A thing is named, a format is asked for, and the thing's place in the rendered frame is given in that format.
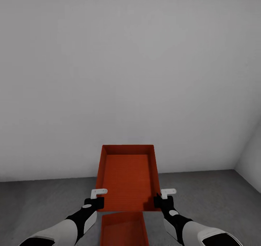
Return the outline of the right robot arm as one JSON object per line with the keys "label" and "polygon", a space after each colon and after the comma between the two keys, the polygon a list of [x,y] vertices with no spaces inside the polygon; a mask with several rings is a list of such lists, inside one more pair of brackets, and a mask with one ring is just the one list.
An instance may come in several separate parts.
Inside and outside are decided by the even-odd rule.
{"label": "right robot arm", "polygon": [[227,232],[192,221],[180,215],[174,208],[172,196],[176,189],[161,189],[161,196],[154,196],[154,207],[161,208],[164,214],[166,231],[183,246],[242,246]]}

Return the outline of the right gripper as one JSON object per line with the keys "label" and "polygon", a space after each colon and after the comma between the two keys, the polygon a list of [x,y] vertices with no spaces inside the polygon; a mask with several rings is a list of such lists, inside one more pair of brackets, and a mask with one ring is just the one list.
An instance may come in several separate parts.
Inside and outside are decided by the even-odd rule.
{"label": "right gripper", "polygon": [[167,196],[167,199],[162,199],[159,194],[157,196],[154,196],[154,207],[155,208],[163,208],[165,204],[170,204],[171,206],[174,206],[173,197]]}

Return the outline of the storage box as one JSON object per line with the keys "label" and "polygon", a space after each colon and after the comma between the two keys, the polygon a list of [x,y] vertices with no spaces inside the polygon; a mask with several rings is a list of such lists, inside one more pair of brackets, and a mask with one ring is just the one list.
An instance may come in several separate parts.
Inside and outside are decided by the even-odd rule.
{"label": "storage box", "polygon": [[115,224],[125,224],[130,221],[140,220],[143,229],[144,235],[144,246],[149,246],[148,236],[145,227],[145,221],[142,212],[118,212],[114,214],[106,214],[102,216],[102,223],[101,223],[101,236],[100,236],[100,246],[104,246],[105,243],[105,226],[115,225]]}
{"label": "storage box", "polygon": [[95,189],[107,189],[97,212],[162,212],[154,145],[103,145]]}

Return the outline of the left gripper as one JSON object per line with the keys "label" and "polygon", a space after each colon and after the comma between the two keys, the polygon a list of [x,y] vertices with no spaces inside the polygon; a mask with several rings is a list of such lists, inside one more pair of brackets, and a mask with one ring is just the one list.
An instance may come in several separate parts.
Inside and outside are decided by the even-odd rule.
{"label": "left gripper", "polygon": [[94,202],[97,205],[97,209],[103,209],[104,208],[104,197],[98,197],[97,199],[85,199],[84,205],[86,203]]}

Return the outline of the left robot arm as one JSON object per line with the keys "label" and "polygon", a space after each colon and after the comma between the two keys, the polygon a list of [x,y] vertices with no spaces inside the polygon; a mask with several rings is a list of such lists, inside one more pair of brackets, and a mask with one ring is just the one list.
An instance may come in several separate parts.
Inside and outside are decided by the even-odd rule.
{"label": "left robot arm", "polygon": [[93,189],[91,198],[84,200],[81,210],[68,216],[62,222],[27,238],[20,246],[75,246],[80,238],[95,224],[97,209],[104,208],[107,189]]}

